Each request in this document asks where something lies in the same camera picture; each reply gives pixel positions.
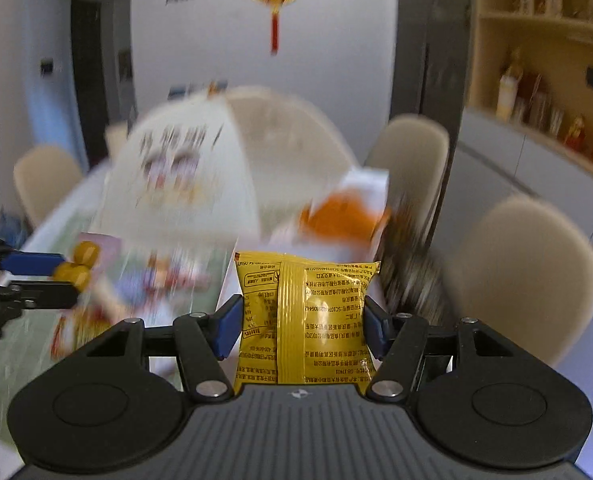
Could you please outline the orange white tissue pack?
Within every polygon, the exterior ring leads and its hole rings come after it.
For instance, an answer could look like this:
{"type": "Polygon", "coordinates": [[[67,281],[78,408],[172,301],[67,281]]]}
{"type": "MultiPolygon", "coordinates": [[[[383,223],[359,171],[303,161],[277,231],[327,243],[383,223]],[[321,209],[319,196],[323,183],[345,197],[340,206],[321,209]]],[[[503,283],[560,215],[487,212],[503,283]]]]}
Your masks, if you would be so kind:
{"type": "Polygon", "coordinates": [[[326,196],[306,206],[296,221],[302,240],[339,244],[372,254],[391,217],[389,171],[353,168],[326,196]]]}

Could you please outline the cream mesh food cover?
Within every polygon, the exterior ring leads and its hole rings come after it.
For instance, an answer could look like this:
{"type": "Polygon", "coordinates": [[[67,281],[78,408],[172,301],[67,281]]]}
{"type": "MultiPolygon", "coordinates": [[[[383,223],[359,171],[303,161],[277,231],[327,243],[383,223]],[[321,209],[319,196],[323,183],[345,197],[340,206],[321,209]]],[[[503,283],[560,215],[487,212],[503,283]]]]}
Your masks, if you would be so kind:
{"type": "Polygon", "coordinates": [[[144,244],[269,237],[357,165],[339,129],[298,96],[199,91],[139,117],[92,225],[144,244]]]}

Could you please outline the black patterned gift box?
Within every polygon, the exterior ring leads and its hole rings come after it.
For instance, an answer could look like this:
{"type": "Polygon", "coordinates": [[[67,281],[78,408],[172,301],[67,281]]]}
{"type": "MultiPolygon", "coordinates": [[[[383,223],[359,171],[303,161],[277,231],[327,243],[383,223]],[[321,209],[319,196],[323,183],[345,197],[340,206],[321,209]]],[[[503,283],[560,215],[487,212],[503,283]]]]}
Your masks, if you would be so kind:
{"type": "Polygon", "coordinates": [[[379,280],[386,312],[417,315],[441,328],[457,324],[457,309],[441,267],[417,229],[415,209],[405,194],[389,210],[375,258],[381,262],[379,280]]]}

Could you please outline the vacuum pack of three chestnuts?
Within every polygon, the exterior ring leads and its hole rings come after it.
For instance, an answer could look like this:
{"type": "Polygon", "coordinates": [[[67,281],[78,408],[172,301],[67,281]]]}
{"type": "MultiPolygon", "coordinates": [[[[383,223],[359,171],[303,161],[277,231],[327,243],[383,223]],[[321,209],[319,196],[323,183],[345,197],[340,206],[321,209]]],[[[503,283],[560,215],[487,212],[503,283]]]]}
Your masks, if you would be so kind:
{"type": "Polygon", "coordinates": [[[55,282],[68,282],[80,292],[88,292],[99,306],[111,309],[121,300],[108,272],[121,257],[123,242],[114,236],[81,232],[76,237],[70,260],[59,263],[51,273],[55,282]]]}

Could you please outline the wooden shelf unit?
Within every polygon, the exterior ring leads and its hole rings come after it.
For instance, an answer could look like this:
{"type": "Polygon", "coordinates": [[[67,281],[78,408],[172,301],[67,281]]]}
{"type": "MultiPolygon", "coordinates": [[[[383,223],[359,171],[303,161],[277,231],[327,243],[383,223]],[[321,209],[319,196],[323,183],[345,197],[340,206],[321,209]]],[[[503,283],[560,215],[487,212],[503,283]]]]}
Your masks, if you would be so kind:
{"type": "Polygon", "coordinates": [[[459,142],[513,172],[526,140],[593,178],[593,0],[473,0],[459,142]]]}

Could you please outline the red foil snack packet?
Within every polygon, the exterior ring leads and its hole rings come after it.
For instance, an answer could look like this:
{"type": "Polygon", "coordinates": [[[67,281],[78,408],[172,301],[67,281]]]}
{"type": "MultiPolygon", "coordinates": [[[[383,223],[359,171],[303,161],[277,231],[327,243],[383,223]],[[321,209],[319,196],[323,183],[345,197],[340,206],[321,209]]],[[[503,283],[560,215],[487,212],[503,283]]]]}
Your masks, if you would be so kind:
{"type": "Polygon", "coordinates": [[[50,344],[50,356],[59,361],[91,339],[96,338],[112,326],[110,320],[98,307],[76,307],[65,311],[54,329],[50,344]]]}

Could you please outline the yellow snack packet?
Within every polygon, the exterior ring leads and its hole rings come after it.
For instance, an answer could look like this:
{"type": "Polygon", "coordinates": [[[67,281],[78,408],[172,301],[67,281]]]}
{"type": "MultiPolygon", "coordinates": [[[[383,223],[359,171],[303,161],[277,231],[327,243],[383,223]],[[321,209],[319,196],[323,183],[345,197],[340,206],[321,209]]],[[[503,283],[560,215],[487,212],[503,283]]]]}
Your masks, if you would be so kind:
{"type": "Polygon", "coordinates": [[[375,374],[363,308],[377,262],[321,262],[278,252],[234,256],[243,321],[234,390],[354,385],[375,374]]]}

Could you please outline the beige chair near right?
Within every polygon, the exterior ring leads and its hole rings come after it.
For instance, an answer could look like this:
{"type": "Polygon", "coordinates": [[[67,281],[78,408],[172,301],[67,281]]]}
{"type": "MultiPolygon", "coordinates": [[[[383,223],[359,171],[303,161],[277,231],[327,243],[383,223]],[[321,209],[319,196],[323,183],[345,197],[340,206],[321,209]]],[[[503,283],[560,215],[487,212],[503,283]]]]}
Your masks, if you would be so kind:
{"type": "Polygon", "coordinates": [[[543,200],[513,195],[490,209],[446,273],[464,318],[477,318],[550,366],[593,318],[593,246],[543,200]]]}

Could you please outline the beige chair behind table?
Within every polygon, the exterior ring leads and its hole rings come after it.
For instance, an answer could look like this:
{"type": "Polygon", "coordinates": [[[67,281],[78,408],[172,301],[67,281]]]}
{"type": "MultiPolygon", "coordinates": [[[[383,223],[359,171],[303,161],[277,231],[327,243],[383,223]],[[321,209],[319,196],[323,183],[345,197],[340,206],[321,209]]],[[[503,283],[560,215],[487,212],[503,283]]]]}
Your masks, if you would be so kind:
{"type": "Polygon", "coordinates": [[[389,171],[387,206],[407,205],[421,238],[430,231],[448,155],[449,134],[441,124],[403,114],[385,126],[366,160],[368,167],[389,171]]]}

